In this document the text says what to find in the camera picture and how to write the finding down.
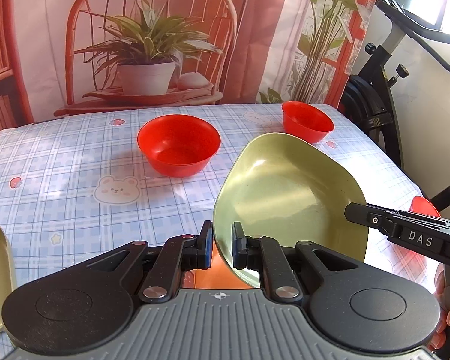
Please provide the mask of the right hand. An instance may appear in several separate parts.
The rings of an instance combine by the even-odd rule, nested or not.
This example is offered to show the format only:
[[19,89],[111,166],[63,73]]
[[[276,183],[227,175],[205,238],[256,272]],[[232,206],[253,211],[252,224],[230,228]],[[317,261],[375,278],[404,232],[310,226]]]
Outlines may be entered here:
[[441,316],[428,348],[438,351],[441,359],[450,359],[450,267],[440,264],[435,274],[435,297],[441,305]]

